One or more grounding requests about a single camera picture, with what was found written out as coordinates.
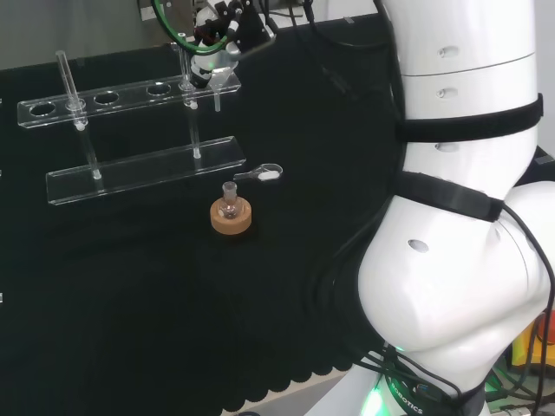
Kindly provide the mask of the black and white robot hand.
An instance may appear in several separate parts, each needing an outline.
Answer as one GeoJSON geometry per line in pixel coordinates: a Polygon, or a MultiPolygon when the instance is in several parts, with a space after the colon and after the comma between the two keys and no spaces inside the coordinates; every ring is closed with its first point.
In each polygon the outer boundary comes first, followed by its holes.
{"type": "Polygon", "coordinates": [[[197,12],[193,36],[196,46],[216,49],[192,56],[189,81],[196,88],[206,88],[217,75],[234,69],[241,59],[271,45],[276,38],[275,30],[263,21],[252,1],[209,3],[197,12]]]}

